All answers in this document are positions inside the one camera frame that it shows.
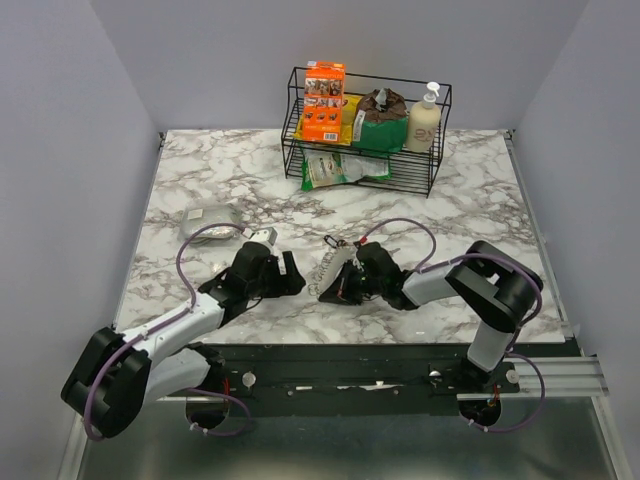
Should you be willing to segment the steel key organizer red handle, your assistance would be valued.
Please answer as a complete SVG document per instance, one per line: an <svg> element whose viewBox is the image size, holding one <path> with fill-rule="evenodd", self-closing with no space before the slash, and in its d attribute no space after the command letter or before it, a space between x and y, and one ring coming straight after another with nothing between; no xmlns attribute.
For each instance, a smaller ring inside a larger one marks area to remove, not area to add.
<svg viewBox="0 0 640 480"><path fill-rule="evenodd" d="M319 297L324 293L336 279L342 266L355 255L355 248L346 246L338 247L327 252L318 267L312 274L308 292L312 296Z"/></svg>

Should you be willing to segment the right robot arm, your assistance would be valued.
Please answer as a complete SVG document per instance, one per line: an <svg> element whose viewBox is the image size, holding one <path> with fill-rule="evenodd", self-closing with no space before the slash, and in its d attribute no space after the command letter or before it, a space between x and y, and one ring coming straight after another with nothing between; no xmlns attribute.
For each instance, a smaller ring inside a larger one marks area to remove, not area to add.
<svg viewBox="0 0 640 480"><path fill-rule="evenodd" d="M337 253L317 284L322 303L355 306L382 298L399 311L412 311L436 300L463 299L480 318L460 379L480 392L496 380L496 368L523 325L542 306L541 278L486 241L438 264L402 270L380 243Z"/></svg>

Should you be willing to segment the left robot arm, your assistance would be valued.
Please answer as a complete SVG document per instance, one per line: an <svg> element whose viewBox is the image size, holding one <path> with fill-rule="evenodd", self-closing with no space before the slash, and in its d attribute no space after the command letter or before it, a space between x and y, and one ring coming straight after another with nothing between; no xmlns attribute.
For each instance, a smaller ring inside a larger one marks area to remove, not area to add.
<svg viewBox="0 0 640 480"><path fill-rule="evenodd" d="M150 401L191 388L212 394L222 372L193 341L247 312L251 301L295 296L305 284L292 252L276 256L247 241L229 267L191 287L180 306L123 332L96 331L61 398L82 416L87 436L101 441L123 432Z"/></svg>

